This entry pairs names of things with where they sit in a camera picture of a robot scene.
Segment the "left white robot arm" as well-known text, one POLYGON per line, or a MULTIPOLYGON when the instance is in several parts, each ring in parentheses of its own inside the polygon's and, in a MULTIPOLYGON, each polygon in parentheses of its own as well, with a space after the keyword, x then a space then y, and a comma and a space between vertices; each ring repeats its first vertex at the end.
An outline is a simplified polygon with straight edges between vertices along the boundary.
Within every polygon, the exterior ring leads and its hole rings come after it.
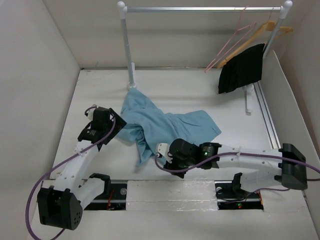
POLYGON ((125 126, 112 108, 93 106, 85 115, 90 122, 81 131, 73 155, 53 184, 42 187, 37 194, 39 220, 42 225, 75 230, 85 208, 97 197, 112 193, 110 176, 93 173, 82 183, 87 168, 100 152, 125 126))

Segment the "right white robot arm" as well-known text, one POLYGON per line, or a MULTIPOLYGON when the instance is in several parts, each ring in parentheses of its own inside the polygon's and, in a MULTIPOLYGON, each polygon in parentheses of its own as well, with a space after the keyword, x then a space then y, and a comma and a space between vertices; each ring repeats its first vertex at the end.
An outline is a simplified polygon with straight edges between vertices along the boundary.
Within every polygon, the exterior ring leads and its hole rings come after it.
POLYGON ((236 173, 231 181, 231 191, 237 197, 278 185, 289 190, 308 188, 306 158, 290 143, 279 149, 252 150, 214 142, 195 145, 178 138, 171 144, 159 143, 156 156, 165 158, 165 172, 181 179, 194 168, 249 169, 249 173, 236 173))

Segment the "light blue trousers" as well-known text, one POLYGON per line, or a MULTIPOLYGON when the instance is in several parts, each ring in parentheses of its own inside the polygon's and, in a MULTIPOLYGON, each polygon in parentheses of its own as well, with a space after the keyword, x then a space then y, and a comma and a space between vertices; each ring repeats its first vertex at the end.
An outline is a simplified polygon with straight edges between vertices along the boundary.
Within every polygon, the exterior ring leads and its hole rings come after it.
POLYGON ((164 113, 136 88, 126 94, 120 116, 126 125, 117 137, 136 143, 139 154, 137 167, 156 154, 159 143, 171 144, 176 139, 183 139, 198 146, 211 142, 222 133, 204 110, 185 114, 164 113))

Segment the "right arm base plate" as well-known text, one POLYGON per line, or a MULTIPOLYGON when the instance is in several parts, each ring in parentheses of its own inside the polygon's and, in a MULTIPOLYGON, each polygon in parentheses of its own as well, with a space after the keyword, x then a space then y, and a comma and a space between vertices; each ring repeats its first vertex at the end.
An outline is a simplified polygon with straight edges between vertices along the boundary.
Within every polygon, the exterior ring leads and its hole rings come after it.
POLYGON ((218 210, 263 210, 263 202, 258 193, 244 190, 234 191, 230 182, 215 184, 218 210))

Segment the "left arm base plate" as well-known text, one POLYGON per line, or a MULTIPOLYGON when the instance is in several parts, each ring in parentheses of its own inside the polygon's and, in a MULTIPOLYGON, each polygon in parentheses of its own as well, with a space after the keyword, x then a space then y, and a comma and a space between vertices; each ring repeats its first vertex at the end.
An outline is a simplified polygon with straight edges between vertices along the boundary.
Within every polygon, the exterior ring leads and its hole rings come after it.
POLYGON ((101 194, 86 208, 86 211, 123 211, 127 202, 127 182, 112 182, 109 195, 101 194))

